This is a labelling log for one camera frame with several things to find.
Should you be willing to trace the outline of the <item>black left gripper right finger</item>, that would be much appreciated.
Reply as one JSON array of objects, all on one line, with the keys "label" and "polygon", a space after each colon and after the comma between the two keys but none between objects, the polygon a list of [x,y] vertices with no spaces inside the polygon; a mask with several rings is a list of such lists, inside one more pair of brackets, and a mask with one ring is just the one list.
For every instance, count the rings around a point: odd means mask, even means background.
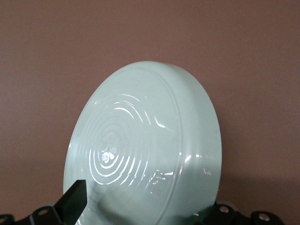
[{"label": "black left gripper right finger", "polygon": [[217,204],[195,214],[195,225],[241,225],[240,213],[226,204]]}]

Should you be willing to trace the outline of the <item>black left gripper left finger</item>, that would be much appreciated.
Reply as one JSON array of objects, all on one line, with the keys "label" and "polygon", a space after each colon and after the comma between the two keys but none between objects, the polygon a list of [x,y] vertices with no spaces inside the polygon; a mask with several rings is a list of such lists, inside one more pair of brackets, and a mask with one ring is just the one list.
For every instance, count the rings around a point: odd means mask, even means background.
[{"label": "black left gripper left finger", "polygon": [[77,180],[53,205],[32,213],[33,225],[74,225],[87,205],[86,181]]}]

